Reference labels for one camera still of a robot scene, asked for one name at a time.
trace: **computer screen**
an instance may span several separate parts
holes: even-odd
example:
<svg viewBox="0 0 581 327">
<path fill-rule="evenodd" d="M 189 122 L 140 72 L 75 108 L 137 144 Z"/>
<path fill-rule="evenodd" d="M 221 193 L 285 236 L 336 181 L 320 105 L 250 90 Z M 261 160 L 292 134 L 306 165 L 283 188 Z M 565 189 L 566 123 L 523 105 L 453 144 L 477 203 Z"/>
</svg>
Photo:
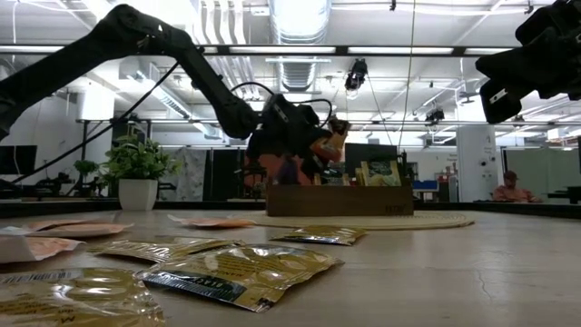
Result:
<svg viewBox="0 0 581 327">
<path fill-rule="evenodd" d="M 345 173 L 355 176 L 361 162 L 398 160 L 398 147 L 381 144 L 345 144 Z"/>
<path fill-rule="evenodd" d="M 0 146 L 0 174 L 18 174 L 19 172 L 20 174 L 28 174 L 33 172 L 36 162 L 36 150 L 36 145 Z"/>
</svg>

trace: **potted plant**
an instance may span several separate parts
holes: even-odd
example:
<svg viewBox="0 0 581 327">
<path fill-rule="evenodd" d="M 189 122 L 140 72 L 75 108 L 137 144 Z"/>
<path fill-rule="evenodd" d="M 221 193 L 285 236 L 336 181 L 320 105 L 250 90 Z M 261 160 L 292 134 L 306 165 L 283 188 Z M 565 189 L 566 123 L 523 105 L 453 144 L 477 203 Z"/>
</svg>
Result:
<svg viewBox="0 0 581 327">
<path fill-rule="evenodd" d="M 158 179 L 177 173 L 180 163 L 164 154 L 152 140 L 139 142 L 136 135 L 117 139 L 118 146 L 107 152 L 109 161 L 104 180 L 118 181 L 119 202 L 124 210 L 151 210 L 155 204 Z"/>
<path fill-rule="evenodd" d="M 81 196 L 89 196 L 91 189 L 85 189 L 84 182 L 89 174 L 99 171 L 99 164 L 90 160 L 77 160 L 74 163 L 74 169 L 76 169 L 80 175 L 79 181 L 74 186 L 74 189 L 77 189 Z"/>
</svg>

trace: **ceiling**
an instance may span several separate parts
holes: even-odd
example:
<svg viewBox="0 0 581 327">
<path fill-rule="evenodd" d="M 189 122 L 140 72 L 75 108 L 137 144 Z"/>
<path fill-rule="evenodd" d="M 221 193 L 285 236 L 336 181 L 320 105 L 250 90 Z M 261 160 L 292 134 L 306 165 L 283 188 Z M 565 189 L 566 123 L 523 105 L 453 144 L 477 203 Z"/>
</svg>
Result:
<svg viewBox="0 0 581 327">
<path fill-rule="evenodd" d="M 105 0 L 28 0 L 36 5 L 42 5 L 57 10 L 86 9 L 87 1 L 106 2 Z M 140 0 L 143 3 L 153 0 Z M 163 0 L 165 8 L 177 8 L 173 3 L 190 0 Z M 522 24 L 528 15 L 524 12 L 527 1 L 502 2 L 496 10 L 518 13 L 512 15 L 460 15 L 468 11 L 475 14 L 478 11 L 487 11 L 499 3 L 498 0 L 418 0 L 417 9 L 420 12 L 430 11 L 431 14 L 412 13 L 413 0 L 398 0 L 398 8 L 394 12 L 388 9 L 390 1 L 363 0 L 333 0 L 330 11 L 329 23 L 326 30 L 324 44 L 326 45 L 384 45 L 384 46 L 518 46 L 514 37 L 515 30 Z M 308 1 L 297 0 L 297 3 L 308 4 Z M 550 5 L 552 0 L 532 1 L 535 7 Z M 220 2 L 216 1 L 216 15 L 214 25 L 216 33 L 220 30 Z M 233 36 L 233 11 L 232 2 L 229 3 L 230 28 Z M 273 43 L 270 18 L 268 16 L 268 2 L 265 0 L 244 0 L 244 25 L 245 39 L 250 44 L 264 45 Z M 207 3 L 202 1 L 202 23 L 209 19 Z M 171 16 L 172 9 L 164 9 L 168 13 L 160 15 Z M 446 15 L 434 15 L 435 12 L 445 11 Z M 35 5 L 27 4 L 23 0 L 15 6 L 14 0 L 0 0 L 0 44 L 12 44 L 14 42 L 13 30 L 16 31 L 16 43 L 20 45 L 46 45 L 68 44 L 86 35 L 90 26 L 94 25 L 96 17 L 93 12 L 65 12 L 52 11 Z M 300 12 L 297 13 L 296 24 L 306 24 L 301 20 Z M 10 55 L 0 56 L 9 62 Z M 17 55 L 15 66 L 22 68 L 42 58 L 37 55 Z M 231 59 L 223 58 L 212 60 L 224 60 L 226 64 Z M 250 67 L 255 80 L 266 84 L 274 90 L 279 90 L 277 79 L 277 65 L 267 63 L 267 56 L 251 56 Z M 478 83 L 484 76 L 475 69 L 476 58 L 426 58 L 426 57 L 368 57 L 368 80 L 359 91 L 347 94 L 343 87 L 347 71 L 353 65 L 355 57 L 318 57 L 329 59 L 325 63 L 318 64 L 315 77 L 315 86 L 310 96 L 314 99 L 329 99 L 336 106 L 336 112 L 350 120 L 379 119 L 379 113 L 384 118 L 392 121 L 401 121 L 404 117 L 408 120 L 418 118 L 424 120 L 425 113 L 437 106 L 444 110 L 447 120 L 459 118 L 458 112 L 467 113 L 468 108 L 461 102 L 465 99 L 457 97 L 453 90 L 446 90 L 452 86 L 464 91 L 464 86 L 469 88 Z M 140 57 L 143 65 L 153 63 L 164 73 L 174 63 L 168 57 Z M 89 79 L 94 76 L 100 83 L 106 83 L 116 93 L 116 111 L 124 111 L 138 99 L 143 93 L 142 89 L 131 87 L 127 80 L 120 80 L 115 74 L 101 73 L 99 70 L 118 69 L 118 65 L 112 67 L 99 67 L 87 75 Z M 241 81 L 240 74 L 234 72 Z M 83 84 L 80 81 L 70 85 L 72 89 L 82 92 Z M 178 101 L 185 104 L 196 117 L 213 118 L 215 114 L 203 95 L 194 91 L 189 86 L 188 76 L 178 69 L 167 82 L 165 89 L 173 93 Z M 540 100 L 536 94 L 524 99 L 525 110 L 541 107 L 554 102 L 552 100 Z M 323 116 L 328 108 L 325 105 L 315 105 L 315 109 Z M 168 108 L 155 98 L 148 99 L 138 110 L 143 118 L 165 119 L 169 118 Z M 581 113 L 581 107 L 577 103 L 563 104 L 544 114 L 531 117 L 530 120 L 547 121 L 558 119 L 562 115 Z M 474 110 L 475 119 L 483 117 L 479 109 Z M 176 131 L 183 130 L 183 126 L 175 126 Z M 367 130 L 383 130 L 381 125 L 367 126 Z M 390 125 L 390 130 L 399 129 L 396 125 Z M 410 126 L 409 130 L 426 130 L 425 127 Z M 498 130 L 512 131 L 513 127 L 498 127 Z M 531 128 L 530 131 L 545 131 L 545 127 Z"/>
</svg>

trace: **white pot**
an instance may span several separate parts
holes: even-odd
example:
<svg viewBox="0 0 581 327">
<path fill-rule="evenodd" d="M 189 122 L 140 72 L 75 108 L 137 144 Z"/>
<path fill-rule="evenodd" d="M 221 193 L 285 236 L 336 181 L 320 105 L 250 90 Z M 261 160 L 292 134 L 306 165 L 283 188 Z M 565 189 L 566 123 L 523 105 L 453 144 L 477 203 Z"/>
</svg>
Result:
<svg viewBox="0 0 581 327">
<path fill-rule="evenodd" d="M 157 196 L 157 181 L 119 181 L 119 202 L 124 210 L 150 211 Z"/>
</svg>

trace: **wooden crate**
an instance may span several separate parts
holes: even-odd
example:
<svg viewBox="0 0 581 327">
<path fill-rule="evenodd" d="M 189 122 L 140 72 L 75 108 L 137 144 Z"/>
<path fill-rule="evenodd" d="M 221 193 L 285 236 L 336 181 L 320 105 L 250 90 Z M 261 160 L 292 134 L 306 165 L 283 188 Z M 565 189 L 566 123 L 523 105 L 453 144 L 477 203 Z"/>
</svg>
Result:
<svg viewBox="0 0 581 327">
<path fill-rule="evenodd" d="M 411 185 L 299 186 L 271 185 L 266 211 L 273 217 L 412 215 Z"/>
</svg>

